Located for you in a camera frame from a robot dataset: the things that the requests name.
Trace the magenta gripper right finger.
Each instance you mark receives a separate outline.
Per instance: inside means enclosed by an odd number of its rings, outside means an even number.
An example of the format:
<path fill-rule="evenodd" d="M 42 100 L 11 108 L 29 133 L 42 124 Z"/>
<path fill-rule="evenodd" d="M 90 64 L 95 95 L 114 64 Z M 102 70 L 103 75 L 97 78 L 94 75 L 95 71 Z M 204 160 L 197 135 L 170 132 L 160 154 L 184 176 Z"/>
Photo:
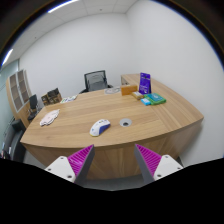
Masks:
<path fill-rule="evenodd" d="M 182 166 L 170 155 L 161 156 L 139 144 L 135 145 L 134 155 L 145 184 L 152 183 L 182 169 Z"/>

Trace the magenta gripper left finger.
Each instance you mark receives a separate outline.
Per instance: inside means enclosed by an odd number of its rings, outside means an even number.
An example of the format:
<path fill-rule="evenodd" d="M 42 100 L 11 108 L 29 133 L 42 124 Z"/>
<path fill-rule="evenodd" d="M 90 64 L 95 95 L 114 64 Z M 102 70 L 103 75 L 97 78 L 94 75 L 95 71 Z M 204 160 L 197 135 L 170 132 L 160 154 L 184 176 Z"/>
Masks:
<path fill-rule="evenodd" d="M 68 157 L 59 156 L 46 171 L 77 185 L 83 185 L 94 156 L 94 146 L 90 145 Z"/>

